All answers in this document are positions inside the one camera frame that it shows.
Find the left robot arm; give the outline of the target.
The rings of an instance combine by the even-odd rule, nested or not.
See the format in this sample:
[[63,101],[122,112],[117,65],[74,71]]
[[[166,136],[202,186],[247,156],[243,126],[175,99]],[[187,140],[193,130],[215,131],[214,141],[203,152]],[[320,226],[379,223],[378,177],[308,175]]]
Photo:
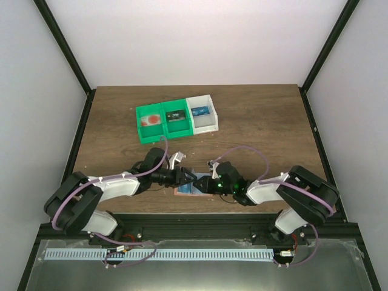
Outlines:
[[94,232],[111,245],[119,244],[124,230],[108,211],[97,209],[105,200],[132,197],[148,191],[153,184],[165,188],[185,186],[197,180],[191,170],[179,166],[184,154],[168,156],[157,147],[149,150],[142,161],[128,171],[112,176],[86,176],[72,173],[44,204],[52,227],[66,235]]

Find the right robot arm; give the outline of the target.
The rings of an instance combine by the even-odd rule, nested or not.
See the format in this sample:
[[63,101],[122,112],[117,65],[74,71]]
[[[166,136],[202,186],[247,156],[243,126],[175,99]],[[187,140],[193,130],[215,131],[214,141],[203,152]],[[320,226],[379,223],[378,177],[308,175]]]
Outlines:
[[193,182],[200,192],[232,195],[242,206],[285,201],[288,209],[279,212],[267,236],[276,244],[289,241],[294,231],[308,224],[314,227],[333,216],[338,190],[302,166],[269,179],[248,180],[230,162],[214,163],[212,174]]

